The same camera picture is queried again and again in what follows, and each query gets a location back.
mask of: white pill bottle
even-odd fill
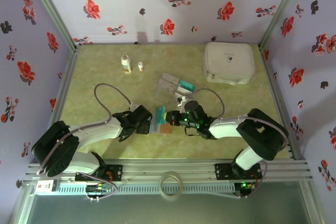
[[[121,56],[121,64],[122,64],[122,68],[123,68],[125,73],[132,72],[131,60],[130,60],[130,57],[128,55]]]

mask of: white label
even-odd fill
[[[52,192],[53,180],[39,180],[36,185],[35,193],[50,193]]]
[[[171,84],[174,84],[174,85],[178,84],[178,78],[173,77],[173,76],[171,76],[170,74],[167,74],[167,73],[163,73],[162,79],[171,83]]]
[[[173,92],[175,85],[172,85],[171,83],[164,81],[162,79],[159,80],[158,85],[157,85],[160,89],[164,89],[168,92]]]

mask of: cable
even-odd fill
[[[260,180],[258,186],[256,187],[256,189],[254,189],[249,195],[245,196],[245,198],[249,198],[249,197],[251,197],[253,194],[255,194],[256,191],[259,190],[259,187],[260,187],[260,185],[261,185],[261,182],[263,182],[263,180],[264,180],[264,178],[265,178],[265,175],[266,175],[266,173],[267,173],[267,163],[266,163],[265,161],[260,161],[260,162],[265,164],[265,171],[264,171],[264,174],[263,174],[263,176],[261,177],[261,180]]]
[[[255,122],[259,122],[259,123],[263,123],[267,126],[270,126],[272,127],[273,129],[277,130],[281,135],[282,137],[285,139],[285,143],[283,144],[283,146],[281,147],[280,151],[282,151],[283,149],[286,148],[286,146],[288,145],[288,138],[287,138],[287,135],[277,126],[275,126],[274,124],[270,123],[270,122],[267,122],[265,120],[262,120],[262,119],[259,119],[259,118],[251,118],[249,116],[239,116],[237,118],[227,118],[227,119],[222,119],[221,122],[232,122],[232,121],[243,121],[243,120],[252,120],[252,121],[255,121]]]
[[[189,97],[189,96],[191,96],[191,95],[193,95],[193,94],[196,94],[197,92],[199,92],[199,91],[201,91],[201,90],[207,90],[207,91],[210,91],[211,93],[215,94],[215,95],[218,97],[218,99],[219,99],[219,101],[220,101],[220,103],[221,103],[221,105],[222,105],[223,110],[222,110],[221,114],[218,115],[217,117],[220,117],[220,116],[224,115],[224,112],[225,112],[225,105],[224,105],[224,102],[223,102],[223,100],[221,99],[221,97],[219,96],[219,94],[217,94],[217,93],[216,93],[215,91],[213,91],[212,89],[208,89],[208,88],[197,89],[194,93],[189,94],[187,97]]]
[[[109,118],[106,120],[106,121],[103,121],[101,123],[93,123],[93,124],[89,124],[89,125],[86,125],[86,126],[83,126],[83,127],[79,127],[77,129],[74,129],[73,131],[70,131],[68,132],[67,134],[65,134],[63,137],[61,137],[61,139],[53,146],[53,148],[51,149],[51,151],[49,152],[49,154],[46,156],[46,158],[43,160],[42,164],[40,165],[40,167],[38,168],[37,170],[37,175],[40,175],[42,172],[43,172],[43,167],[46,165],[46,163],[48,162],[48,160],[50,159],[50,157],[52,156],[52,154],[55,152],[55,150],[57,149],[57,147],[59,145],[61,145],[61,143],[70,135],[80,131],[80,130],[85,130],[85,129],[88,129],[88,128],[91,128],[91,127],[97,127],[97,126],[101,126],[101,125],[104,125],[108,122],[111,121],[112,119],[112,113],[111,111],[99,100],[99,98],[97,97],[97,87],[101,86],[101,85],[106,85],[106,86],[109,86],[109,87],[112,87],[114,88],[115,90],[117,90],[127,101],[129,104],[131,104],[131,101],[130,99],[127,98],[126,95],[124,95],[124,93],[122,93],[119,89],[117,89],[115,86],[112,86],[110,84],[107,84],[107,83],[100,83],[100,84],[97,84],[95,86],[95,89],[93,91],[93,93],[95,94],[94,97],[95,99],[98,101],[98,103],[107,111],[107,113],[109,113]]]
[[[210,195],[215,195],[215,196],[221,196],[221,197],[227,197],[231,199],[241,199],[241,196],[237,196],[235,194],[230,195],[230,194],[222,194],[222,193],[208,193]]]
[[[257,177],[257,175],[256,175],[255,173],[252,173],[252,172],[250,172],[250,174],[253,175],[254,178],[256,179],[256,181],[255,181],[255,185],[257,185],[257,182],[258,182],[258,177]]]
[[[113,191],[112,193],[104,195],[104,196],[100,196],[100,197],[97,196],[96,198],[89,197],[88,194],[86,194],[86,197],[88,197],[91,201],[99,201],[100,199],[108,198],[108,197],[110,197],[110,196],[112,196],[112,195],[114,195],[118,192],[117,185],[115,183],[111,182],[111,181],[108,181],[108,180],[105,180],[105,179],[102,179],[102,178],[97,178],[95,176],[92,176],[92,175],[89,175],[89,174],[86,174],[86,173],[80,173],[80,174],[83,174],[84,176],[87,176],[88,178],[92,178],[94,180],[98,180],[98,181],[110,184],[115,188],[115,191]]]
[[[188,134],[187,133],[187,127],[184,127],[184,134],[187,135],[187,136],[200,136],[200,135]]]

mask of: bottle cap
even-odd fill
[[[128,55],[121,56],[121,63],[127,64],[129,62],[130,62],[130,58],[128,57]]]

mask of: small white bottle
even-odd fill
[[[143,71],[143,63],[141,61],[138,63],[138,68],[139,68],[140,72]]]
[[[131,60],[128,55],[121,56],[121,64],[122,64],[122,68],[124,69],[125,73],[132,72]]]

